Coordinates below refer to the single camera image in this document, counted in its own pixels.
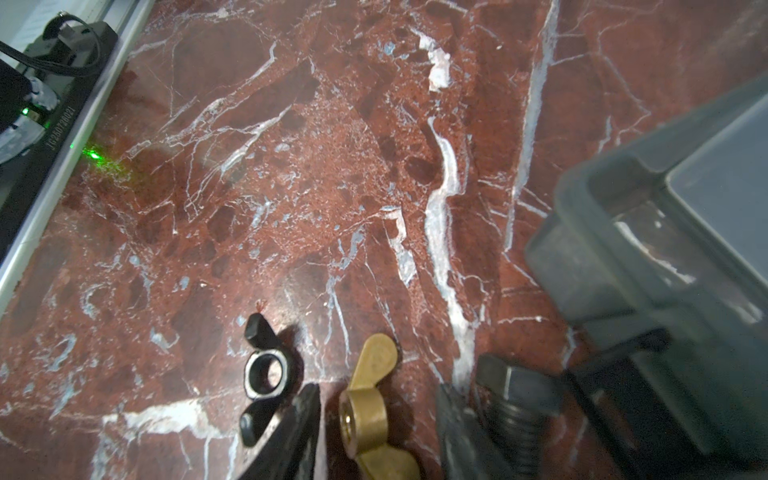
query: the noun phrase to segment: plastic container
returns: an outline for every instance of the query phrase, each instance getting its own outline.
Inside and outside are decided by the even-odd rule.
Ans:
[[[664,327],[645,380],[705,455],[768,459],[768,77],[567,171],[525,258],[601,349]]]

